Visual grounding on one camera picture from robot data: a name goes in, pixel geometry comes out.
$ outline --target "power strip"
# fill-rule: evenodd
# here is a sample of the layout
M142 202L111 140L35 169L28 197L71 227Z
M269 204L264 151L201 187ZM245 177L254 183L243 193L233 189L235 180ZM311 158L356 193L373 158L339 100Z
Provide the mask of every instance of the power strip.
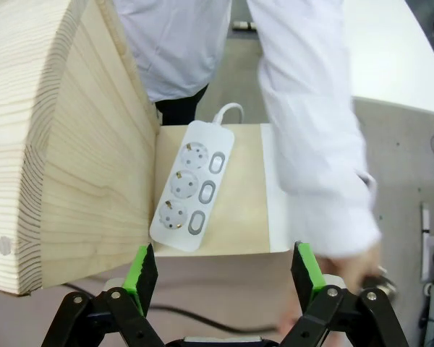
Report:
M234 144L220 125L225 107L213 123L188 126L151 223L154 241L185 252L200 247Z

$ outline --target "equipment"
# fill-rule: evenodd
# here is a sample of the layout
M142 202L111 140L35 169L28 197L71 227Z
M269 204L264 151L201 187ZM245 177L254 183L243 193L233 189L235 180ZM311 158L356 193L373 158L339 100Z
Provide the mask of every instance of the equipment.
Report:
M243 108L229 103L212 123L188 125L150 226L154 241L185 252L200 247L233 149L233 132L221 126L231 108L242 123Z
M146 320L157 270L152 246L142 247L124 288L111 288L93 299L80 292L67 294L42 347L95 347L114 332L121 333L129 347L314 347L321 346L330 331L344 331L357 347L408 346L382 290L368 288L355 296L325 286L307 244L296 244L292 273L304 314L280 344L262 338L184 338L164 344Z

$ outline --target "white cable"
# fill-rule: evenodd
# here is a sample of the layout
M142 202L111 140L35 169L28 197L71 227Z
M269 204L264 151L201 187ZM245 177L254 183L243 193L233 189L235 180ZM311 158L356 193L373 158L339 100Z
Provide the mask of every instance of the white cable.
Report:
M214 119L212 120L215 124L222 124L222 120L224 119L224 114L231 108L238 108L239 110L239 123L242 124L244 121L244 110L241 105L238 103L227 103L224 107L220 109L219 112L214 116Z

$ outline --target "white table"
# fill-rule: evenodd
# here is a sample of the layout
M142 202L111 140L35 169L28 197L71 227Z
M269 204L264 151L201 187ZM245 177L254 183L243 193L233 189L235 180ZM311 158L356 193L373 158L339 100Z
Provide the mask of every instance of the white table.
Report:
M434 113L434 52L404 0L346 0L357 99Z

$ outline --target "light wood panel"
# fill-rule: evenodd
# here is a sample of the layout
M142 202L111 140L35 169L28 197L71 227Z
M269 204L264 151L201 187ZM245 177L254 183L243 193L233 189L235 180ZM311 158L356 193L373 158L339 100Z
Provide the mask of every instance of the light wood panel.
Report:
M235 142L201 247L193 253L155 243L158 256L269 253L267 199L259 124L232 124ZM156 143L155 206L186 127L161 127Z
M133 258L157 130L109 1L0 1L0 290Z

